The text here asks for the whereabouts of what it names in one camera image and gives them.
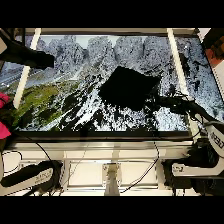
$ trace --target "pink object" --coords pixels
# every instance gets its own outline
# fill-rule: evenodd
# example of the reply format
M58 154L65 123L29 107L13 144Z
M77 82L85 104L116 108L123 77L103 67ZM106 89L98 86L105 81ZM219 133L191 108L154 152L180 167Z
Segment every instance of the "pink object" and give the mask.
M9 101L9 96L0 92L0 108L4 107L4 105L8 101ZM9 135L11 135L11 133L9 132L8 128L2 122L0 122L0 139L6 138Z

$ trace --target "table surface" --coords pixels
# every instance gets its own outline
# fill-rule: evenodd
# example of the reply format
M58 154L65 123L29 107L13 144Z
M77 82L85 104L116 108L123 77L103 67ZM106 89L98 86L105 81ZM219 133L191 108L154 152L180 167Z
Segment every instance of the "table surface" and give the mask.
M26 37L29 46L32 36ZM196 102L220 121L223 101L198 38L176 37L187 88ZM20 108L13 112L16 131L29 133L72 133L89 136L147 136L150 130L188 131L184 116L161 108L149 118L142 111L106 106L99 88L117 66L145 75L162 74L160 95L170 85L179 89L167 37L41 35L37 50L55 56L55 67L31 69ZM0 91L15 94L23 66L6 62L0 73Z

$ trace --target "vertical white bar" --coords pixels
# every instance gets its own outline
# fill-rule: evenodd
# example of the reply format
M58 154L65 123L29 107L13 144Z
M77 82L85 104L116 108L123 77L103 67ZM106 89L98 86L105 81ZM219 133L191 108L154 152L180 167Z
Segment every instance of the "vertical white bar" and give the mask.
M174 34L173 34L173 29L172 28L167 28L167 33L168 33L168 38L169 38L169 41L170 41L171 51L172 51L173 58L174 58L174 64L175 64L175 67L176 67L177 76L178 76L178 80L179 80L179 84L180 84L180 91L183 94L186 94L186 95L189 96L189 92L188 92L188 89L187 89L187 84L186 84L186 80L185 80L185 76L184 76L184 71L183 71L183 68L182 68L182 65L181 65L179 52L178 52L175 37L174 37ZM189 122L189 126L190 126L190 129L191 129L192 135L193 136L196 135L199 132L197 123L195 121L192 121L189 116L188 116L188 122ZM198 134L194 138L194 140L196 140L199 137L200 137L200 134Z
M36 28L35 29L35 34L33 36L33 39L32 39L31 45L30 45L31 49L36 50L37 42L39 40L40 34L41 34L41 28ZM18 88L17 88L17 91L16 91L16 95L15 95L14 100L13 100L13 105L16 109L19 108L20 101L21 101L22 95L23 95L23 91L24 91L24 88L26 86L26 81L27 81L27 78L28 78L29 71L30 71L30 67L29 66L24 66L23 72L22 72L22 75L21 75L21 78L20 78L20 81L19 81L19 85L18 85Z

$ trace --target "display screen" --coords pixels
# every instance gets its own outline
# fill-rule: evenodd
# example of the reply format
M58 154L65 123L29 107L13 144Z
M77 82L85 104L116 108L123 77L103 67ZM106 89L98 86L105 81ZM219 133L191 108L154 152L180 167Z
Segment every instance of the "display screen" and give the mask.
M27 46L31 40L32 36L26 38ZM218 110L223 108L223 102L199 40L177 37L177 43L183 54L190 94L212 116L223 119ZM37 50L54 55L55 66L30 70L20 107L13 112L15 130L138 133L188 130L185 117L171 113L168 108L133 111L105 104L99 96L101 86L118 66L145 76L160 76L162 96L169 93L171 86L180 90L167 37L41 35ZM13 97L22 69L22 65L4 64L1 92Z

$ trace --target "metal bracket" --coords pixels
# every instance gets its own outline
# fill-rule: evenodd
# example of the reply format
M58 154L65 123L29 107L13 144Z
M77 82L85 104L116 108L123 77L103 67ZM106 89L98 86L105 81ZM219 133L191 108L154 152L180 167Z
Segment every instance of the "metal bracket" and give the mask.
M121 164L120 163L103 164L103 166L102 166L102 185L103 185L103 187L106 187L107 179L108 179L108 172L115 172L117 185L120 187L121 183L122 183Z

